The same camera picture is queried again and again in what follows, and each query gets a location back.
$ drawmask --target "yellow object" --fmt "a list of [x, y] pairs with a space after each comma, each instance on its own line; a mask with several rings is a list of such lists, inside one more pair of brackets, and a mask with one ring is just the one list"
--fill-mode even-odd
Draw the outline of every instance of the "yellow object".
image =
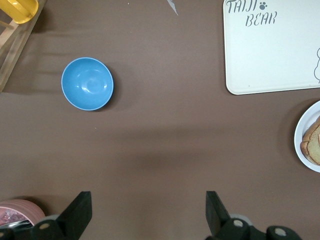
[[37, 0], [0, 0], [0, 9], [8, 14], [15, 23], [24, 24], [37, 13]]

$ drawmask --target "white tray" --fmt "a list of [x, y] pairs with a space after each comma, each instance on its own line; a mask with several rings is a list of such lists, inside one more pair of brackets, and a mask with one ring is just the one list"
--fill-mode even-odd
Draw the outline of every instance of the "white tray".
[[319, 13], [319, 0], [224, 0], [228, 90], [242, 95], [319, 88]]

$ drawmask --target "plate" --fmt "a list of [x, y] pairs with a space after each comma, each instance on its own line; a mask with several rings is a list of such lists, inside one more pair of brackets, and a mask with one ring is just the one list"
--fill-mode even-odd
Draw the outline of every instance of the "plate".
[[315, 123], [317, 118], [320, 116], [320, 101], [313, 104], [300, 118], [294, 132], [294, 148], [301, 162], [308, 168], [320, 173], [320, 166], [310, 162], [301, 152], [300, 143], [302, 142], [303, 136], [310, 126]]

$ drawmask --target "toast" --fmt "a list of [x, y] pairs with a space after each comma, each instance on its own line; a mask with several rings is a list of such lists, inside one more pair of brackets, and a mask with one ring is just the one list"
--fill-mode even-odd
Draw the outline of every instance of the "toast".
[[300, 149], [311, 163], [320, 166], [320, 117], [305, 132]]

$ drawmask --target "wooden dish rack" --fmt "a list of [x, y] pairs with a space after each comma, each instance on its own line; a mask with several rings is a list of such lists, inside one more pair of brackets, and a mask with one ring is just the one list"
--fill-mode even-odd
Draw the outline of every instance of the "wooden dish rack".
[[0, 56], [7, 53], [0, 68], [0, 92], [4, 90], [46, 2], [47, 0], [38, 0], [38, 11], [26, 23], [17, 24], [13, 20], [10, 23], [0, 21], [0, 25], [5, 27], [4, 31], [0, 34]]

